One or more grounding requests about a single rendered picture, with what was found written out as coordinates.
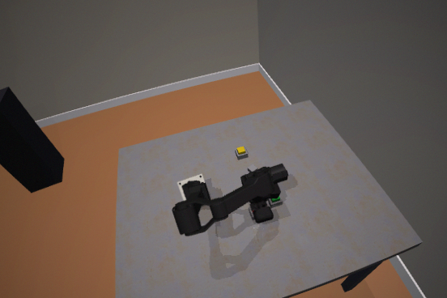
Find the yellow button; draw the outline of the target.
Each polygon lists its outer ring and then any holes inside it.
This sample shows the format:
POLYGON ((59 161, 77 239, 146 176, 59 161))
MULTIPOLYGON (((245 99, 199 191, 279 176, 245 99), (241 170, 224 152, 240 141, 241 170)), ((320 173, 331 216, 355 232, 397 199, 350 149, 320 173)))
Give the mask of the yellow button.
POLYGON ((235 149, 236 157, 237 159, 241 160, 248 157, 248 153, 245 149, 245 147, 238 147, 235 149))

